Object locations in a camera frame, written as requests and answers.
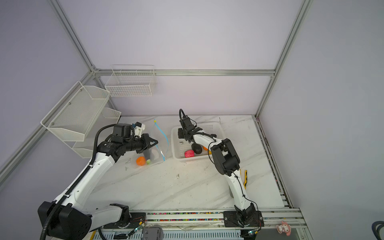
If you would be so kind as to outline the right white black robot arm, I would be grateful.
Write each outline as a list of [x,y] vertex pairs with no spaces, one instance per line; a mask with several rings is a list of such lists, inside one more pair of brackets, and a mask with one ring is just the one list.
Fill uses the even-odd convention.
[[178,129],[178,138],[207,148],[210,161],[223,175],[234,198],[235,216],[240,227],[248,227],[259,220],[258,206],[248,198],[240,173],[240,158],[229,139],[218,139],[203,129]]

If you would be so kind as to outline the dark purple toy eggplant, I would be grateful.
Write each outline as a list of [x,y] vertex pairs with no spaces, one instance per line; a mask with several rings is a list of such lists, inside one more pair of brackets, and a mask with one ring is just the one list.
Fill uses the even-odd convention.
[[151,151],[150,150],[145,150],[143,152],[144,157],[146,159],[146,164],[149,165],[151,163]]

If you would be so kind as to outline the pink toy dragon fruit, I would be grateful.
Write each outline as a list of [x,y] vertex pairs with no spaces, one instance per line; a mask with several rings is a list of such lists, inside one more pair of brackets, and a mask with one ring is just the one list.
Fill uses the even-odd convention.
[[185,158],[193,158],[195,156],[195,152],[193,150],[185,151],[184,156]]

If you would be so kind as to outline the black round toy fruit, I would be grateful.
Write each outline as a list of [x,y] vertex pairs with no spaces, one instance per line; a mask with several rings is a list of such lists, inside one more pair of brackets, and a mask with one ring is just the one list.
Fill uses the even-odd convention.
[[193,143],[191,145],[191,148],[192,148],[193,152],[195,153],[195,155],[199,155],[203,152],[203,147],[199,144]]

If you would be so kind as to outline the clear zip top bag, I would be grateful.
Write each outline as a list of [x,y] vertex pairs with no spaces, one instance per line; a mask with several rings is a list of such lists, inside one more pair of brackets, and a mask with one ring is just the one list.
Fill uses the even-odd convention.
[[[156,139],[159,142],[155,147],[149,149],[151,151],[151,163],[149,165],[160,164],[164,162],[167,158],[167,154],[170,147],[169,139],[166,136],[165,132],[160,128],[157,119],[153,119],[149,125],[146,124],[146,127],[149,127],[149,129],[146,128],[145,133],[148,133],[151,138]],[[136,159],[141,156],[144,157],[143,152],[141,154],[133,155],[132,159],[135,160],[135,164]]]

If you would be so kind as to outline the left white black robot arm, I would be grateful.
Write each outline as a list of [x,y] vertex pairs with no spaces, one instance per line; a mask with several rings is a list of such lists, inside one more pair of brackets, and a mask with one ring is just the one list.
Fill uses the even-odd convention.
[[82,240],[89,232],[106,225],[126,228],[133,222],[127,205],[112,203],[104,208],[86,210],[85,204],[104,174],[126,152],[142,153],[158,141],[149,134],[111,134],[99,142],[97,133],[91,160],[77,178],[53,201],[38,208],[42,224],[40,239]]

